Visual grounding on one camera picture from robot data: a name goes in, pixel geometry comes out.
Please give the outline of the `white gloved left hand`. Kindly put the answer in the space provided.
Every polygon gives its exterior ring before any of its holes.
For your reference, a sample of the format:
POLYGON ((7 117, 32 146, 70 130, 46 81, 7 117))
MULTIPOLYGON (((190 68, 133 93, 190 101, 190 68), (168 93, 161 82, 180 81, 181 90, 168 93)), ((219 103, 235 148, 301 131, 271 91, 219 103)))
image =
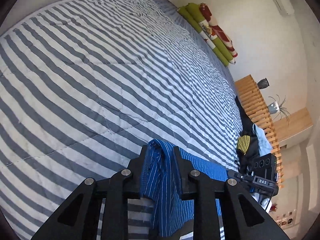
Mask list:
POLYGON ((265 194, 258 192, 251 192, 250 194, 264 209, 272 204, 271 198, 265 194))

